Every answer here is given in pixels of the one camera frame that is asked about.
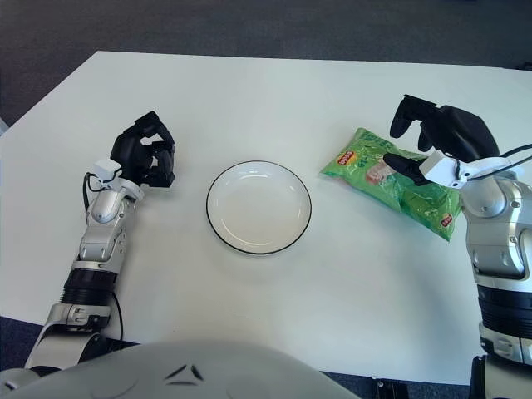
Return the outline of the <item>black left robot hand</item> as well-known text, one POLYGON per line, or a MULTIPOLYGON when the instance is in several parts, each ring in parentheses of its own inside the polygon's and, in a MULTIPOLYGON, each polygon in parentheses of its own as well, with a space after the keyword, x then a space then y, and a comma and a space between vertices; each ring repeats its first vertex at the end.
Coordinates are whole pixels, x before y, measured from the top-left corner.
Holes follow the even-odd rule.
POLYGON ((111 159, 121 166, 121 178, 160 188, 174 182, 174 155, 175 141, 154 111, 120 134, 111 150, 111 159))

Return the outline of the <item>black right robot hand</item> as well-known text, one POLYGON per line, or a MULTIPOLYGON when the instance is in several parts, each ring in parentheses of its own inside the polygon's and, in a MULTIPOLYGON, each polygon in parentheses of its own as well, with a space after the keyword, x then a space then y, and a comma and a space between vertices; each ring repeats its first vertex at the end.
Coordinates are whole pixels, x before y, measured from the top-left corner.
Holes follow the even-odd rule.
POLYGON ((413 121, 419 121, 421 127, 418 150, 435 151, 419 160, 386 153, 383 160, 417 186, 433 182, 458 190, 468 180, 479 179, 481 172, 504 164, 499 161, 494 137, 479 116, 405 95, 393 117, 390 136, 402 136, 413 121))

